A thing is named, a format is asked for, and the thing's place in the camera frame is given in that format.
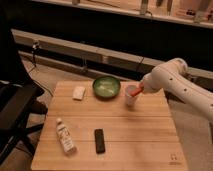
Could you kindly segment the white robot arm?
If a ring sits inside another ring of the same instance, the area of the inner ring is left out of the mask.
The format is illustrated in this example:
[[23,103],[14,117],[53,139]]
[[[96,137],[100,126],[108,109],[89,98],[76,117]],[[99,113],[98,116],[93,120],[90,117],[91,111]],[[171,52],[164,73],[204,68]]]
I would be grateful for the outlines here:
[[143,93],[155,93],[164,89],[194,107],[213,124],[213,93],[187,80],[184,77],[187,68],[187,63],[181,58],[155,66],[140,81]]

